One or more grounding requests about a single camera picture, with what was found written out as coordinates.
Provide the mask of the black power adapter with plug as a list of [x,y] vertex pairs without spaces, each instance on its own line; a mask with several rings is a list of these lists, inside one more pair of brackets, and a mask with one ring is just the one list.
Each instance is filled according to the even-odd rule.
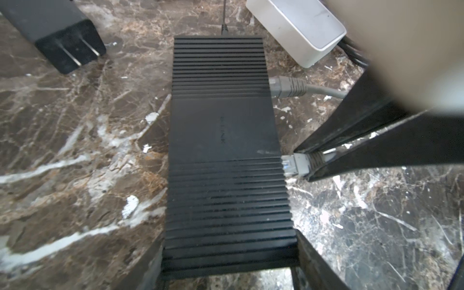
[[95,25],[72,1],[1,1],[1,14],[61,74],[106,54]]

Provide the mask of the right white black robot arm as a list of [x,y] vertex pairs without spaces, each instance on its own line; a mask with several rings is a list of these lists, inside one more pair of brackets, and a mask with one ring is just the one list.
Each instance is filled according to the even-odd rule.
[[329,1],[370,64],[297,149],[318,181],[464,161],[462,1]]

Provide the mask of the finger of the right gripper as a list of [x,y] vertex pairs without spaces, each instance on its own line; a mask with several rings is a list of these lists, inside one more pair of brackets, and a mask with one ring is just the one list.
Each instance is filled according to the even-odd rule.
[[295,153],[326,151],[363,137],[410,116],[393,99],[372,68],[368,68],[332,115]]
[[422,114],[333,157],[307,180],[360,169],[463,162],[464,118]]

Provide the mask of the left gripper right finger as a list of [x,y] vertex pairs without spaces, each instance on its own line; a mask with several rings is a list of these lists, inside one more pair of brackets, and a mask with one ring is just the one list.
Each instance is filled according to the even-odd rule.
[[300,230],[296,237],[298,266],[291,267],[295,290],[350,290]]

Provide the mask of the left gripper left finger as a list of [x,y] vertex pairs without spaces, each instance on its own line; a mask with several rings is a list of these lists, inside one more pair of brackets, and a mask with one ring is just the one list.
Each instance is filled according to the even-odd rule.
[[161,276],[164,237],[157,238],[140,260],[130,270],[116,290],[164,290],[165,281]]

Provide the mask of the white rectangular device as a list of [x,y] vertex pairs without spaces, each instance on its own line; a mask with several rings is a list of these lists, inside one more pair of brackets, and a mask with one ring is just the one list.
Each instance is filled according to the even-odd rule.
[[303,68],[331,52],[347,33],[318,0],[248,0],[246,8]]

